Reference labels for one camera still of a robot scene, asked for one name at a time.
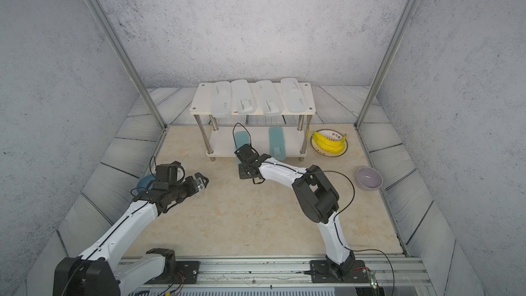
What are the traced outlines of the patterned round plate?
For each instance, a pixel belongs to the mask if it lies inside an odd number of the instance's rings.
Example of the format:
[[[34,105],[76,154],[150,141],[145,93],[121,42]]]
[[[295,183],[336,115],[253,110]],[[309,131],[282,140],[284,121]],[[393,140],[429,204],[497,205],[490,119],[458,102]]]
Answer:
[[[331,129],[321,129],[313,132],[310,144],[318,154],[335,158],[342,156],[348,150],[346,134]]]

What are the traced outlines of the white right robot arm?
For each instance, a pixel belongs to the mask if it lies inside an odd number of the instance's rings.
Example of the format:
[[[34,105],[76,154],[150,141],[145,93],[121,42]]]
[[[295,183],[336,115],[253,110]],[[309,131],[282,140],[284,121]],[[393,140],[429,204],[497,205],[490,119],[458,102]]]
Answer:
[[[268,154],[236,150],[240,161],[240,179],[261,179],[280,183],[291,188],[305,216],[316,223],[325,244],[325,257],[329,276],[342,282],[351,274],[356,257],[350,249],[342,231],[339,218],[339,194],[316,165],[308,168],[294,167],[282,163]]]

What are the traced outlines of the blue round plate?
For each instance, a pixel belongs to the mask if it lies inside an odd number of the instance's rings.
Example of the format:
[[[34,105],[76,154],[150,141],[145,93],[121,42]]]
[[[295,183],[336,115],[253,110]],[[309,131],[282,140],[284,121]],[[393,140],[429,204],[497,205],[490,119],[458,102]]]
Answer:
[[[155,176],[152,174],[146,175],[145,177],[141,178],[136,185],[136,192],[140,193],[142,190],[146,189],[149,185],[149,182],[152,180],[155,180]]]

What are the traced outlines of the white two-tier shelf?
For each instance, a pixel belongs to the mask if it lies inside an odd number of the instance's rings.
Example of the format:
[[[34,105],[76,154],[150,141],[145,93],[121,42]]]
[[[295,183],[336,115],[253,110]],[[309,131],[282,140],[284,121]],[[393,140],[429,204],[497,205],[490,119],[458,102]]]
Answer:
[[[213,83],[202,83],[198,86],[189,112],[194,116],[205,143],[205,153],[211,159],[234,157],[235,145],[233,134],[248,130],[252,145],[259,151],[269,153],[271,144],[269,130],[271,127],[282,128],[284,134],[285,154],[288,158],[303,160],[306,156],[309,128],[316,106],[312,86],[300,82],[299,89],[305,97],[306,110],[290,112],[280,83],[273,84],[283,111],[280,115],[266,116],[261,108],[251,115],[239,115],[232,111],[229,116],[216,118],[212,116]]]

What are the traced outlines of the translucent pencil case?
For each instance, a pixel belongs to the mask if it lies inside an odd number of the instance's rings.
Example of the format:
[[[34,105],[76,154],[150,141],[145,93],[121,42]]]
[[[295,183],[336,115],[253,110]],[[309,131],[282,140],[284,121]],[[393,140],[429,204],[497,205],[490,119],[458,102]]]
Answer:
[[[251,115],[257,105],[248,81],[245,79],[231,82],[232,108],[239,115]]]
[[[211,113],[216,119],[226,118],[231,115],[231,84],[229,82],[216,82],[212,87]]]
[[[308,108],[307,102],[297,79],[284,78],[280,84],[288,111],[292,113],[304,112]]]
[[[273,83],[269,80],[256,82],[260,108],[265,116],[278,116],[282,114],[282,104]]]

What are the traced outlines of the lilac bowl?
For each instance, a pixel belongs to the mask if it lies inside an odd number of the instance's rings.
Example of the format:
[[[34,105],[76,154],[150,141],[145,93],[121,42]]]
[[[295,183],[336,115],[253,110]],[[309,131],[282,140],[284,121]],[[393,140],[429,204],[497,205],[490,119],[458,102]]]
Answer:
[[[367,191],[378,190],[383,186],[382,175],[372,167],[360,167],[356,171],[358,186]]]

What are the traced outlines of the left aluminium frame post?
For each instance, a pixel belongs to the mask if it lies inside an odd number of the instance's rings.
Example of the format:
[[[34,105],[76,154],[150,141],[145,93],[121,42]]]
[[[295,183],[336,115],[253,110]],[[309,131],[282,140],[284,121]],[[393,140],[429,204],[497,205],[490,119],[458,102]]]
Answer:
[[[116,56],[123,65],[128,77],[133,83],[134,87],[138,91],[141,99],[145,102],[145,105],[148,111],[153,115],[156,123],[160,126],[162,131],[166,130],[167,123],[163,119],[157,105],[152,100],[147,88],[145,87],[136,67],[134,66],[129,54],[123,46],[118,34],[116,33],[115,28],[113,27],[108,15],[106,14],[104,8],[102,7],[99,0],[84,0],[93,13],[94,17],[97,20],[97,23],[102,28],[108,42],[115,52]]]

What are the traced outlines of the right aluminium frame post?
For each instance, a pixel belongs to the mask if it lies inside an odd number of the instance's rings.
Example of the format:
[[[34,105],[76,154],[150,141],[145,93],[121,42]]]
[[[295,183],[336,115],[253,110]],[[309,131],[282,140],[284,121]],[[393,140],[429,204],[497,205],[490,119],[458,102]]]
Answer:
[[[366,121],[367,115],[369,114],[374,100],[379,93],[379,89],[381,88],[383,81],[386,78],[388,69],[404,37],[404,32],[410,23],[410,20],[414,14],[418,2],[419,0],[407,0],[404,5],[404,8],[401,11],[399,20],[396,24],[391,40],[387,46],[387,49],[375,74],[375,77],[373,78],[360,114],[358,115],[358,120],[355,123],[355,129],[357,131],[361,129],[362,125]]]

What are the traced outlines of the yellow banana bunch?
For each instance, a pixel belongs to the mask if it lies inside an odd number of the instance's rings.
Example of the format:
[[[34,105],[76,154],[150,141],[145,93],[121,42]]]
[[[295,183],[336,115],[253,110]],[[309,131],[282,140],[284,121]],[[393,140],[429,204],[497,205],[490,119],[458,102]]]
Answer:
[[[318,145],[318,147],[320,147],[325,152],[340,154],[345,150],[345,138],[339,141],[333,141],[323,136],[319,132],[314,132],[313,139],[315,140],[315,143]]]

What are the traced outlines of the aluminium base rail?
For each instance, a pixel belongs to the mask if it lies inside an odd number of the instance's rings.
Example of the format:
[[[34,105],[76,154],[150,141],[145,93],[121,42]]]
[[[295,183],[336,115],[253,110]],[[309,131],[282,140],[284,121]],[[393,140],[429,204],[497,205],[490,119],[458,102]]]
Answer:
[[[355,286],[374,295],[405,295],[408,287],[418,295],[435,295],[420,258],[380,252],[359,252],[343,278],[320,256],[173,257],[168,265],[174,277],[164,283],[173,286]]]

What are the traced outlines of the aluminium frame post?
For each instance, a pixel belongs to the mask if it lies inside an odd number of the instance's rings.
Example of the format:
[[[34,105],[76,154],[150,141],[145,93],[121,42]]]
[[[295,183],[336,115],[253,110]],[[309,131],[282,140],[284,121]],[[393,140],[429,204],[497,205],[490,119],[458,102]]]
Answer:
[[[153,115],[156,123],[160,126],[162,131],[166,130],[167,123],[163,119],[157,105],[152,100],[147,88],[145,87],[136,67],[134,66],[129,54],[123,46],[118,34],[116,33],[115,28],[113,27],[108,15],[106,14],[104,8],[102,7],[99,0],[84,0],[93,13],[94,17],[97,20],[97,23],[102,28],[108,42],[115,52],[116,56],[123,65],[128,77],[133,83],[134,87],[138,91],[141,99],[145,102],[145,105],[148,111]]]
[[[373,78],[360,114],[358,115],[358,120],[355,123],[355,129],[357,131],[361,129],[362,125],[366,121],[367,115],[369,114],[374,100],[379,93],[379,89],[381,88],[383,81],[386,78],[388,69],[404,37],[404,32],[410,23],[410,20],[414,14],[418,2],[419,0],[407,0],[404,5],[404,8],[401,11],[399,20],[396,24],[391,40],[387,46],[387,49],[375,74],[375,77]]]

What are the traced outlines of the teal pencil case labelled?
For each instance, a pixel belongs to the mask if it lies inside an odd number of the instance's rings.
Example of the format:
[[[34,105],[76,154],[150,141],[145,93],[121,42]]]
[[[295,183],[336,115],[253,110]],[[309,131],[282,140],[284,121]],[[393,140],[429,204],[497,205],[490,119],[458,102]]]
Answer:
[[[269,152],[276,160],[286,159],[286,146],[283,129],[273,126],[268,129]]]

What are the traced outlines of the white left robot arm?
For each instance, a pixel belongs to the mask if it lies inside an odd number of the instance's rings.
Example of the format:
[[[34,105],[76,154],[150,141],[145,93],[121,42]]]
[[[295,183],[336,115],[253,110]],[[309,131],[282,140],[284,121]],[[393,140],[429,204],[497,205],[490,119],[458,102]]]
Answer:
[[[180,291],[186,283],[195,282],[199,263],[179,264],[171,249],[150,249],[131,264],[121,264],[121,259],[150,223],[203,191],[208,183],[200,173],[186,176],[177,161],[158,165],[155,178],[100,239],[57,265],[53,295],[128,295],[144,284],[167,284]]]

